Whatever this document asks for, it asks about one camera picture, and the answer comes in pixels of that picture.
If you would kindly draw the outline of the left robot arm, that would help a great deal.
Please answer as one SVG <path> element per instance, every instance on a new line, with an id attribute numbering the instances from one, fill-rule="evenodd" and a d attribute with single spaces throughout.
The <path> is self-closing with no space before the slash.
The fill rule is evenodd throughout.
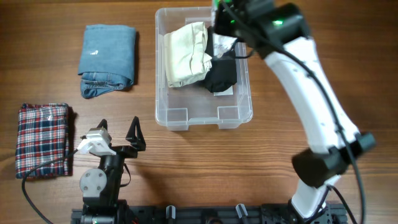
<path id="1" fill-rule="evenodd" d="M 83 208 L 72 211 L 72 223 L 139 223 L 127 201 L 119 199 L 120 188 L 128 185 L 121 182 L 123 173 L 130 173 L 125 160 L 135 159 L 146 149 L 139 118 L 133 118 L 126 134 L 128 145 L 113 146 L 111 140 L 105 119 L 82 137 L 78 152 L 97 156 L 100 162 L 81 176 Z"/>

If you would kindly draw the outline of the white printed t-shirt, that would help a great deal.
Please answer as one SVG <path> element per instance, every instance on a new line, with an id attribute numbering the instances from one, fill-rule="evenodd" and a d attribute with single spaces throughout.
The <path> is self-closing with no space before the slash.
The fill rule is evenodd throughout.
<path id="1" fill-rule="evenodd" d="M 211 31 L 213 38 L 213 54 L 217 58 L 221 58 L 223 54 L 231 50 L 233 43 L 237 38 L 225 35 L 219 35 L 215 32 L 216 13 L 218 11 L 219 0 L 212 0 L 211 5 Z"/>

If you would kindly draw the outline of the red plaid shirt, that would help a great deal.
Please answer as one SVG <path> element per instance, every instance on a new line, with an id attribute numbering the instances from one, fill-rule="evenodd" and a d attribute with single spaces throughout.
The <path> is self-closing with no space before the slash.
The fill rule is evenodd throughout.
<path id="1" fill-rule="evenodd" d="M 56 177 L 69 174 L 69 106 L 66 103 L 24 103 L 18 112 L 15 154 L 16 178 Z"/>

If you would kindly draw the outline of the blue denim jeans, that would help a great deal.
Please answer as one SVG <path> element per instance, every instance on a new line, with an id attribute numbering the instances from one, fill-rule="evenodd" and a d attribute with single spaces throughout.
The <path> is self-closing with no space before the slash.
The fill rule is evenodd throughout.
<path id="1" fill-rule="evenodd" d="M 125 25 L 87 25 L 78 75 L 85 99 L 132 87 L 135 79 L 136 29 Z"/>

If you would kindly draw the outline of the white label in bin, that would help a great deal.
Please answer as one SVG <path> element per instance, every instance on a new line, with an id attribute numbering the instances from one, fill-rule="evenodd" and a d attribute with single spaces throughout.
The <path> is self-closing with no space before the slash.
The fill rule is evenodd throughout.
<path id="1" fill-rule="evenodd" d="M 231 86 L 225 91 L 214 92 L 214 96 L 229 96 L 229 95 L 233 95 L 233 93 L 234 93 L 233 86 Z"/>

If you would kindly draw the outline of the black garment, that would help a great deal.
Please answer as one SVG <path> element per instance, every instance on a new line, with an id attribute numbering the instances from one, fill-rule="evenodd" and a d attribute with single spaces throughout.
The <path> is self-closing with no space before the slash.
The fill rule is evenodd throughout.
<path id="1" fill-rule="evenodd" d="M 224 53 L 221 58 L 214 56 L 213 50 L 213 31 L 211 27 L 207 28 L 208 40 L 205 53 L 212 57 L 212 68 L 206 74 L 205 79 L 199 81 L 199 84 L 206 88 L 209 92 L 226 91 L 229 87 L 237 82 L 236 74 L 236 52 L 229 50 Z"/>

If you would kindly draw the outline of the cream cloth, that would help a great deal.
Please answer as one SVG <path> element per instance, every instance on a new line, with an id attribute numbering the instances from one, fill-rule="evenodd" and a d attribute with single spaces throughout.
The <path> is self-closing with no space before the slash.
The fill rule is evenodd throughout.
<path id="1" fill-rule="evenodd" d="M 206 53 L 208 31 L 204 22 L 193 22 L 164 35 L 165 74 L 170 88 L 205 79 L 212 68 Z"/>

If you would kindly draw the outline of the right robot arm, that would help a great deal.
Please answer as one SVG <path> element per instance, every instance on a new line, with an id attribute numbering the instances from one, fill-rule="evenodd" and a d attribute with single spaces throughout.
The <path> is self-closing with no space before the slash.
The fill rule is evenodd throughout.
<path id="1" fill-rule="evenodd" d="M 302 122 L 308 149 L 292 158 L 299 182 L 284 218 L 290 223 L 311 223 L 320 217 L 338 221 L 326 198 L 348 169 L 354 171 L 360 215 L 365 217 L 366 195 L 357 160 L 376 141 L 371 133 L 362 133 L 341 107 L 299 7 L 276 6 L 273 1 L 215 1 L 213 9 L 214 32 L 244 42 L 260 56 Z"/>

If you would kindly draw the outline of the clear plastic storage bin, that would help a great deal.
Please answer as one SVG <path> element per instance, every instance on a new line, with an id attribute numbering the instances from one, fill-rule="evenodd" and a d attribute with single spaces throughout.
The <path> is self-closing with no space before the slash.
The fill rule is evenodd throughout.
<path id="1" fill-rule="evenodd" d="M 234 129 L 252 119 L 248 61 L 236 61 L 237 83 L 233 95 L 214 96 L 198 83 L 170 88 L 165 74 L 164 35 L 192 22 L 211 25 L 211 7 L 165 7 L 155 14 L 155 120 L 171 131 L 192 125 L 216 124 Z"/>

